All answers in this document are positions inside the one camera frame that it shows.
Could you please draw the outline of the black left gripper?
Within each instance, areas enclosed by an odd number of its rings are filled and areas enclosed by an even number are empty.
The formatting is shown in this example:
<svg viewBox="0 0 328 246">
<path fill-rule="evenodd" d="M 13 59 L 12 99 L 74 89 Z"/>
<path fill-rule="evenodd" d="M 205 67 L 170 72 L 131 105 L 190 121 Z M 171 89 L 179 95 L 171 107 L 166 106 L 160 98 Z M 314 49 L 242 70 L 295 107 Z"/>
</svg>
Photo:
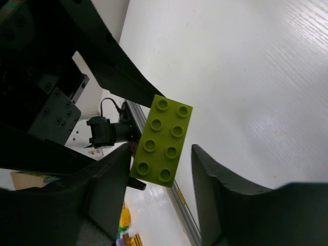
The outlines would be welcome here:
<svg viewBox="0 0 328 246">
<path fill-rule="evenodd" d="M 71 43 L 41 1 L 1 1 L 1 125 L 64 145 L 81 112 L 88 84 Z M 59 1 L 65 30 L 98 84 L 150 107 L 162 95 L 114 39 L 91 1 Z"/>
</svg>

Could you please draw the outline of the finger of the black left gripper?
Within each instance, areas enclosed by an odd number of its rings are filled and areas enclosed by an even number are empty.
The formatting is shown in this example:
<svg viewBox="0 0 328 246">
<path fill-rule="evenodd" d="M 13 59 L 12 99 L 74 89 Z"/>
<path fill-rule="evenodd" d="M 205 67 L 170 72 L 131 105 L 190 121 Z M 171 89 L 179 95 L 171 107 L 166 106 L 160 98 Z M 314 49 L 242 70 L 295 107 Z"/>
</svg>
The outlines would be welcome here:
<svg viewBox="0 0 328 246">
<path fill-rule="evenodd" d="M 71 175 L 94 159 L 52 141 L 1 124 L 1 168 L 55 176 Z"/>
</svg>

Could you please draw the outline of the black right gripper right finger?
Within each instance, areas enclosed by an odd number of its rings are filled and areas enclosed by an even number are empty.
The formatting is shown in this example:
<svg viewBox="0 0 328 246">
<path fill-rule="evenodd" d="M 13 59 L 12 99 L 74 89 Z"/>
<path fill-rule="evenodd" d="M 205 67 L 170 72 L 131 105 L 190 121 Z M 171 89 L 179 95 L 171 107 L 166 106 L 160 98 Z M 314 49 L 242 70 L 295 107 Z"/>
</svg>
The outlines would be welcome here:
<svg viewBox="0 0 328 246">
<path fill-rule="evenodd" d="M 192 145 L 202 245 L 327 245 L 327 184 L 253 183 Z"/>
</svg>

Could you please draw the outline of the green lego brick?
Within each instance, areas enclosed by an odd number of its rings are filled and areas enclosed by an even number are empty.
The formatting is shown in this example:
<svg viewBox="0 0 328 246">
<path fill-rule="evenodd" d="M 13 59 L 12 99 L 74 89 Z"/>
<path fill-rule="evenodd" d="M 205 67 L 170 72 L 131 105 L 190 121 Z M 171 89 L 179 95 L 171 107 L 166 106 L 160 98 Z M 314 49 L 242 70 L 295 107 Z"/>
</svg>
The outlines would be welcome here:
<svg viewBox="0 0 328 246">
<path fill-rule="evenodd" d="M 130 176 L 172 188 L 193 107 L 155 95 Z"/>
</svg>

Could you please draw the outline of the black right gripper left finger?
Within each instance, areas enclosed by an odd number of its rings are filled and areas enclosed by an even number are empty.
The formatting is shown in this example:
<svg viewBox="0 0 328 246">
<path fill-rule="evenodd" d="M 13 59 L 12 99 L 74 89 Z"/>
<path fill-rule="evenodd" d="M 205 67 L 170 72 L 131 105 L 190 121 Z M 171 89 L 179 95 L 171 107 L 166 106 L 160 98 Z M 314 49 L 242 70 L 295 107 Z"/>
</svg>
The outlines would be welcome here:
<svg viewBox="0 0 328 246">
<path fill-rule="evenodd" d="M 1 245 L 113 245 L 130 162 L 125 143 L 42 188 L 1 189 Z"/>
</svg>

